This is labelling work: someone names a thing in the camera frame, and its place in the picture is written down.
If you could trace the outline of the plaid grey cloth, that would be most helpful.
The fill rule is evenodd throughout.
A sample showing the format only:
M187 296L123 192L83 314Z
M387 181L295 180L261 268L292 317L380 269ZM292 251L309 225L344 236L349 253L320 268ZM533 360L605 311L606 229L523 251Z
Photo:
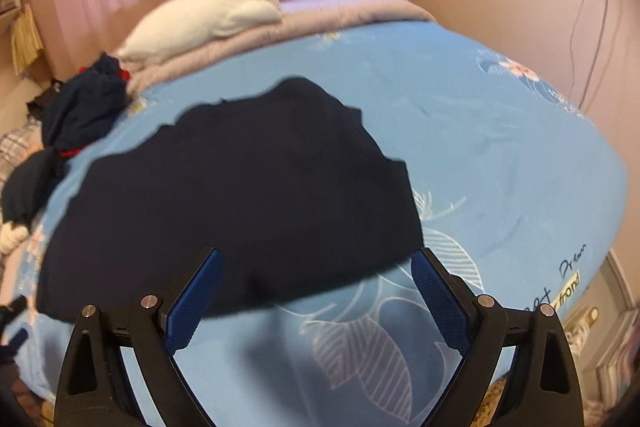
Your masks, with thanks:
M0 186L6 184L13 170L29 156L43 149L41 124L31 121L1 138Z

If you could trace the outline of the navy garment with red trim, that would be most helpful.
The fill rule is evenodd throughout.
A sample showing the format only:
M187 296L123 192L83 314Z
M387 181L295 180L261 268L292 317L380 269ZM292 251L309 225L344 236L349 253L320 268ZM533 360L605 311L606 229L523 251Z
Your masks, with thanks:
M42 149L21 162L1 192L2 220L28 228L65 176L65 164L111 131L128 105L128 72L102 54L64 82L44 111Z

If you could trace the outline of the lilac folded quilt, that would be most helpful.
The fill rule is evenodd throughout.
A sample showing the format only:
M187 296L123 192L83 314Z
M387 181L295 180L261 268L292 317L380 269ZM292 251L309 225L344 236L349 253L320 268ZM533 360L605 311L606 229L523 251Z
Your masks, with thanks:
M156 84L176 80L235 55L272 44L318 34L336 34L342 29L367 24L418 20L434 17L408 0L288 0L282 3L282 20L204 43L160 65L144 66L137 72L129 66L127 92L133 98Z

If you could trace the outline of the straw tassel hanging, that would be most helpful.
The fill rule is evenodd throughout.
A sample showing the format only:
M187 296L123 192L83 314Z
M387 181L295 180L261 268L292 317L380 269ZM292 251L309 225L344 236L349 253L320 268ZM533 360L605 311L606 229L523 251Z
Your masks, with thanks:
M11 27L12 65L16 75L23 75L44 49L32 7L25 4Z

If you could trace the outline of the black small garment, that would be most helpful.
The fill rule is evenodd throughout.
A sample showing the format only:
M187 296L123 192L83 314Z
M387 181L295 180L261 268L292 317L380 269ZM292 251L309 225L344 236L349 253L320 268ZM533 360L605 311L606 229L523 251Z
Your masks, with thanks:
M32 101L26 104L29 119L41 120L46 113L47 108L53 100L58 96L64 86L64 81L52 79L49 87L44 89L40 95L37 95Z

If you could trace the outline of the white fluffy folded blanket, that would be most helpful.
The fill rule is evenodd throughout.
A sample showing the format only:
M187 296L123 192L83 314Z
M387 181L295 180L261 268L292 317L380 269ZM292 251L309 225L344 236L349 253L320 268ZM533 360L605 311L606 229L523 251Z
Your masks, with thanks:
M169 0L137 23L115 52L145 67L213 40L282 20L280 0Z

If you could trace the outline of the dark navy collared shirt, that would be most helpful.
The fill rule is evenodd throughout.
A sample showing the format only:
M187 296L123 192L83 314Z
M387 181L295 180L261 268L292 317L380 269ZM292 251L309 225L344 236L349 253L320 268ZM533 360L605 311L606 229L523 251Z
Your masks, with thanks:
M160 294L220 252L213 315L358 282L423 244L406 165L310 80L196 106L89 167L48 243L37 309L73 322Z

